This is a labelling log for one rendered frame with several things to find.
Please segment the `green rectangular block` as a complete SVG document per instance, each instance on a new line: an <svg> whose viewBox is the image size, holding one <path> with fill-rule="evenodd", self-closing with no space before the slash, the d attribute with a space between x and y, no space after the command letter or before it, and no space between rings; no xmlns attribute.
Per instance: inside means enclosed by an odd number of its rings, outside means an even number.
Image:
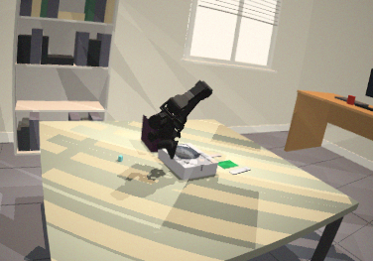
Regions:
<svg viewBox="0 0 373 261"><path fill-rule="evenodd" d="M231 162L230 160L218 162L217 165L219 167L221 167L222 169L229 169L229 168L239 167L238 165L236 165L235 163Z"/></svg>

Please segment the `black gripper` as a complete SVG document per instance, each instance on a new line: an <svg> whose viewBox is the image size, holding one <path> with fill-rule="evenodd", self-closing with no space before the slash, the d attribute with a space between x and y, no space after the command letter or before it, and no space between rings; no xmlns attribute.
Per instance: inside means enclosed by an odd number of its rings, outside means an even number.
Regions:
<svg viewBox="0 0 373 261"><path fill-rule="evenodd" d="M181 138L179 131L175 132L176 124L165 125L160 128L162 131L162 141L157 144L157 150L166 149L171 159L175 157L176 149L179 141L174 140L175 138Z"/></svg>

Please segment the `grey round disc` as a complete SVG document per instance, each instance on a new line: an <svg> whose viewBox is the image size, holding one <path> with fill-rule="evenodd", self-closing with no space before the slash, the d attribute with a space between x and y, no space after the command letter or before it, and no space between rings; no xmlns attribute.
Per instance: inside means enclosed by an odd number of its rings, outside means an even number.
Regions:
<svg viewBox="0 0 373 261"><path fill-rule="evenodd" d="M192 148L177 146L175 156L181 159L195 159L199 158L200 154Z"/></svg>

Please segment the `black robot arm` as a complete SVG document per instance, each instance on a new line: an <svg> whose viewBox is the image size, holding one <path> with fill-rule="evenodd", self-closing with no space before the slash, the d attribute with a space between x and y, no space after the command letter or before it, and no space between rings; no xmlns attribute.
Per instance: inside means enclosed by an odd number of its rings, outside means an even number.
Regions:
<svg viewBox="0 0 373 261"><path fill-rule="evenodd" d="M209 97L212 92L212 88L205 81L199 80L193 88L183 95L177 94L169 98L159 107L162 110L160 113L149 117L148 124L150 128L154 130L158 129L158 131L148 133L147 140L151 143L158 138L162 139L162 131L160 128L173 123L176 124L175 132L181 132L187 122L187 116L201 100ZM165 105L167 105L167 107L165 107Z"/></svg>

